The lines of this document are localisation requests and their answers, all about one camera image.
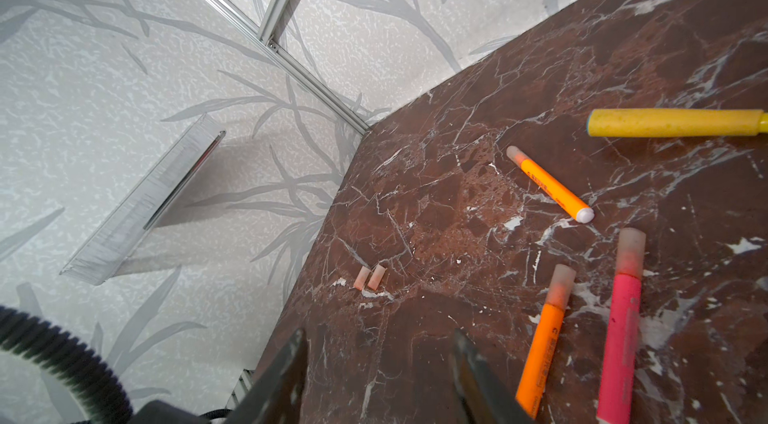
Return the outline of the red pink marker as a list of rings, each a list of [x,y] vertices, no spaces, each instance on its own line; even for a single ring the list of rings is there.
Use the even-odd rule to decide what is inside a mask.
[[[630,421],[645,244],[638,229],[619,233],[596,414],[600,423]]]

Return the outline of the translucent pen cap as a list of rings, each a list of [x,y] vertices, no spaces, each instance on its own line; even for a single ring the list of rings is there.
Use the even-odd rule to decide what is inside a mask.
[[[362,266],[355,279],[354,288],[358,290],[363,290],[370,274],[371,274],[371,269],[368,267]]]
[[[369,281],[367,282],[367,286],[371,290],[376,291],[379,288],[379,286],[381,284],[381,281],[383,280],[383,277],[384,277],[386,271],[387,271],[386,267],[384,267],[382,265],[377,265],[374,268]]]

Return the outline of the orange marker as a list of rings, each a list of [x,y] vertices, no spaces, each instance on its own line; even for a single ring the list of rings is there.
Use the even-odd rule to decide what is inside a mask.
[[[573,268],[565,264],[555,266],[518,385],[516,400],[532,419],[537,416],[545,392],[575,276]]]
[[[507,156],[535,182],[553,201],[555,201],[572,219],[580,224],[589,224],[595,213],[584,201],[567,187],[534,162],[516,146],[506,149]]]

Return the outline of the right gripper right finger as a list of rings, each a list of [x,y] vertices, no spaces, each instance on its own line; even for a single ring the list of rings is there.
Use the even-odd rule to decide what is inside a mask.
[[[487,359],[460,329],[452,336],[451,377],[459,423],[533,423]]]

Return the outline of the clear plastic wall shelf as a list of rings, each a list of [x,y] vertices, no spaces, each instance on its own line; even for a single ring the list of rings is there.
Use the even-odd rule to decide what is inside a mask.
[[[94,286],[113,277],[216,150],[227,131],[204,114],[77,249],[60,274]]]

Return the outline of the yellow toy scoop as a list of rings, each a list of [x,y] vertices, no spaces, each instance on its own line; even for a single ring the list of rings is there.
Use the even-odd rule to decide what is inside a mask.
[[[767,133],[767,113],[752,110],[597,109],[587,122],[592,137],[672,138]]]

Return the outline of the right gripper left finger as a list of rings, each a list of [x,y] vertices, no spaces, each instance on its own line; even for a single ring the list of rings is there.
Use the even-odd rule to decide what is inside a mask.
[[[308,341],[296,329],[225,423],[298,423],[308,366]]]

